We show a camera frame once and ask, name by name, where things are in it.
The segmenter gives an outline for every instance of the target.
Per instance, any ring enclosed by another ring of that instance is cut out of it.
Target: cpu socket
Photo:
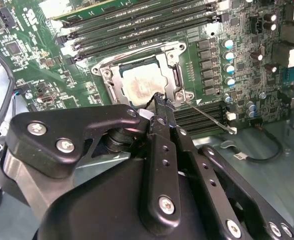
[[[141,107],[160,92],[178,107],[184,100],[176,97],[184,89],[179,55],[185,50],[182,42],[157,43],[107,57],[91,71],[102,76],[113,104]]]

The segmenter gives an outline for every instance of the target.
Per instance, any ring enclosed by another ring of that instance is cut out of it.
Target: green circuit board
[[[265,122],[288,114],[278,98],[282,67],[276,72],[264,67],[272,63],[279,30],[256,33],[252,25],[253,19],[264,21],[263,15],[273,13],[279,26],[283,6],[282,1],[265,5],[242,0],[0,0],[0,53],[28,108],[46,111],[115,104],[106,81],[93,74],[94,66],[135,49],[184,43],[177,70],[183,90],[192,93],[190,102],[210,106],[228,94],[236,106],[237,127],[245,128],[252,119],[248,102],[256,105],[254,117]],[[233,45],[225,47],[225,40]],[[225,52],[234,59],[224,59]],[[253,59],[253,52],[263,60]],[[232,73],[226,72],[228,64]],[[228,85],[227,78],[235,84]],[[177,105],[178,111],[183,109],[188,106]]]

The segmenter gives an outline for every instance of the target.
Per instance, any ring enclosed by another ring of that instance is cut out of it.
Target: screw
[[[231,234],[235,238],[237,238],[237,239],[241,238],[241,230],[234,221],[228,220],[227,221],[227,227],[228,227],[228,230],[231,232]]]
[[[166,121],[164,121],[164,119],[161,118],[161,117],[158,118],[158,122],[159,122],[161,125],[166,125]]]
[[[184,136],[187,135],[187,132],[184,131],[182,128],[180,129],[180,132],[181,132],[181,134],[184,135]]]
[[[265,92],[260,93],[260,94],[259,94],[259,98],[260,98],[260,99],[266,99],[266,98],[267,98],[266,93],[265,93]]]
[[[28,99],[28,100],[32,99],[32,93],[31,92],[26,92],[25,98]]]
[[[175,211],[175,206],[173,205],[173,202],[165,196],[159,198],[159,206],[161,210],[168,215],[173,214],[173,212]]]
[[[283,231],[285,231],[285,233],[286,233],[289,237],[293,238],[293,234],[292,234],[292,232],[290,231],[290,229],[288,228],[287,225],[285,225],[284,223],[282,223],[282,224],[281,224],[281,227],[282,227]]]
[[[65,154],[69,154],[75,150],[74,144],[68,139],[58,140],[58,142],[56,143],[56,147],[58,148],[59,151]]]
[[[110,77],[111,77],[111,71],[110,71],[110,70],[105,70],[105,71],[103,71],[103,75],[104,75],[106,78],[110,78]]]
[[[177,100],[177,101],[181,101],[182,99],[183,99],[183,95],[182,95],[181,93],[178,92],[178,93],[176,94],[176,100]]]
[[[134,118],[137,117],[137,113],[132,109],[128,109],[127,113]]]
[[[269,225],[270,225],[270,228],[271,228],[272,232],[273,232],[276,236],[281,237],[281,232],[280,232],[280,230],[278,229],[277,225],[275,225],[273,222],[270,222]]]
[[[33,122],[27,126],[28,132],[33,135],[41,136],[47,132],[47,128],[41,123]]]
[[[214,154],[215,154],[215,152],[211,148],[208,148],[208,153],[212,156],[214,156]]]

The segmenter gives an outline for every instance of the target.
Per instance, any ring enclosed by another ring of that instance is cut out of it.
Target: motherboard
[[[283,88],[291,86],[294,42],[280,35],[280,26],[294,22],[285,11],[290,6],[284,0],[0,0],[0,53],[30,111],[138,109],[161,92],[181,127],[213,135],[223,130],[186,101],[233,129],[290,113]]]

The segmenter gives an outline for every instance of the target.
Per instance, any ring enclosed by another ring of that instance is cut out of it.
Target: electrolytic capacitor
[[[263,55],[259,52],[253,52],[251,53],[251,58],[261,61],[263,59]]]
[[[277,66],[271,63],[266,64],[265,69],[271,73],[275,73],[278,70]]]
[[[249,118],[254,118],[256,116],[256,112],[254,111],[250,111],[250,110],[247,110],[247,115]]]
[[[226,71],[227,73],[229,74],[233,74],[235,72],[235,67],[232,66],[231,64],[226,64],[224,67],[223,67],[223,70]]]
[[[230,95],[226,93],[223,96],[223,101],[225,101],[225,103],[229,104],[232,101],[232,99],[231,99]]]
[[[228,61],[231,61],[232,59],[235,58],[235,55],[233,54],[233,52],[230,52],[230,51],[226,51],[223,53],[223,58],[228,60]]]
[[[267,13],[263,16],[263,19],[268,22],[274,22],[275,20],[277,20],[277,15],[273,13]]]
[[[249,101],[247,103],[246,107],[251,112],[253,112],[253,111],[255,111],[257,109],[257,106],[252,101]]]
[[[263,24],[263,28],[266,30],[274,31],[275,29],[277,29],[277,25],[275,23],[265,22]]]
[[[232,77],[227,77],[225,79],[225,84],[228,86],[233,86],[236,83],[236,81]]]
[[[224,39],[222,41],[222,46],[224,46],[227,49],[231,49],[233,47],[233,41],[230,39]]]

